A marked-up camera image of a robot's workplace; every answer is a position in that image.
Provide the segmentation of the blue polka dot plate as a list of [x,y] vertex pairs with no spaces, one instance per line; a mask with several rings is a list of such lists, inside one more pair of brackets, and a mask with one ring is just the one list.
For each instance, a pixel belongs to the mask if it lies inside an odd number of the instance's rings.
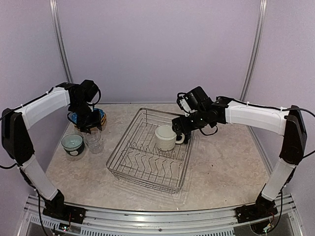
[[[106,116],[106,113],[102,109],[95,108],[94,110],[98,110],[100,112],[101,118],[103,116]],[[77,114],[76,113],[68,113],[67,117],[72,123],[74,123],[74,124],[77,123]]]

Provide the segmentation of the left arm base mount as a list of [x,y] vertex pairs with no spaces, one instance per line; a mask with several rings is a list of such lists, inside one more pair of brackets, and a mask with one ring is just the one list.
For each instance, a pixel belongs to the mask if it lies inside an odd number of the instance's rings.
[[56,211],[53,211],[52,209],[45,207],[43,210],[43,214],[45,216],[49,216],[62,221],[83,224],[86,211],[87,210],[82,207],[65,205],[61,213],[57,213]]

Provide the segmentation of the clear glass tumbler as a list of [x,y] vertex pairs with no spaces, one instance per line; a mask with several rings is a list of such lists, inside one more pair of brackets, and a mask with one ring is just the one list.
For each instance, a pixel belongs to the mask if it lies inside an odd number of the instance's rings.
[[88,133],[84,132],[83,136],[87,145],[98,145],[101,139],[101,131],[98,128],[93,128]]
[[103,142],[98,141],[95,143],[87,143],[89,150],[93,154],[99,154],[103,152]]

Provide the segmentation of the yellow polka dot plate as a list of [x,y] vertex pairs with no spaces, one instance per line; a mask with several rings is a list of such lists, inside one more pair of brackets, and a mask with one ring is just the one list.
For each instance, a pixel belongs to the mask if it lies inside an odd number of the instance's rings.
[[[107,116],[103,116],[103,117],[101,118],[101,125],[102,125],[102,128],[105,127],[106,121],[107,121]],[[80,130],[80,129],[77,127],[77,125],[74,125],[74,128],[77,129],[78,131]]]
[[[101,125],[104,126],[107,120],[106,113],[102,109],[99,109],[99,112],[101,115]],[[71,120],[71,122],[74,124],[74,126],[77,127],[77,114],[72,113],[68,117]]]

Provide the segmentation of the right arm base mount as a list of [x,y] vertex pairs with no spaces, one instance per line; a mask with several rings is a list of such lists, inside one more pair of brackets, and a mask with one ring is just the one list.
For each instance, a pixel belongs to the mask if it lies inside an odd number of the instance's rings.
[[265,208],[264,206],[252,204],[235,208],[235,213],[238,223],[245,223],[276,215],[278,210],[276,206]]

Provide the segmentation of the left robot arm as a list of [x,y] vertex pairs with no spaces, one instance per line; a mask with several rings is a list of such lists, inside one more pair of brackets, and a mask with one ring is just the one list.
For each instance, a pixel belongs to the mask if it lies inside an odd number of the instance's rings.
[[67,108],[77,115],[76,126],[83,133],[101,129],[101,115],[95,109],[101,99],[101,90],[92,80],[79,84],[61,83],[43,95],[15,108],[3,110],[0,118],[0,144],[13,160],[2,170],[19,168],[29,185],[38,191],[45,206],[59,219],[69,214],[63,193],[49,180],[39,164],[29,131],[54,112]]

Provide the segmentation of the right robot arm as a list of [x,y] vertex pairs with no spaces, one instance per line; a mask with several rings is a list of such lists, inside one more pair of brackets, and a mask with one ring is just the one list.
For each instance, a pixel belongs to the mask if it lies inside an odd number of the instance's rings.
[[224,96],[216,101],[208,97],[198,100],[183,94],[178,96],[177,104],[185,112],[172,120],[172,128],[178,135],[202,130],[207,125],[213,128],[218,124],[233,124],[263,130],[282,138],[278,161],[256,204],[252,206],[254,217],[264,217],[271,210],[271,202],[306,157],[307,132],[302,109],[297,106],[271,108]]

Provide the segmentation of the teal and white bowl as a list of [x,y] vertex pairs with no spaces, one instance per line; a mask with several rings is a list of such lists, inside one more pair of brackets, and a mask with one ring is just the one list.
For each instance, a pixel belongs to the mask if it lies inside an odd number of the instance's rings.
[[66,153],[70,156],[78,156],[80,155],[85,149],[85,144],[82,143],[80,146],[74,147],[74,148],[65,148],[64,150]]

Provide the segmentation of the pale striped bowl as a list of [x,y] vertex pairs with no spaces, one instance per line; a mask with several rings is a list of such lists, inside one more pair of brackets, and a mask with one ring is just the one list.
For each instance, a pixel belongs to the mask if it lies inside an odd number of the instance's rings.
[[83,143],[82,136],[78,134],[69,134],[62,138],[62,147],[67,151],[77,150]]

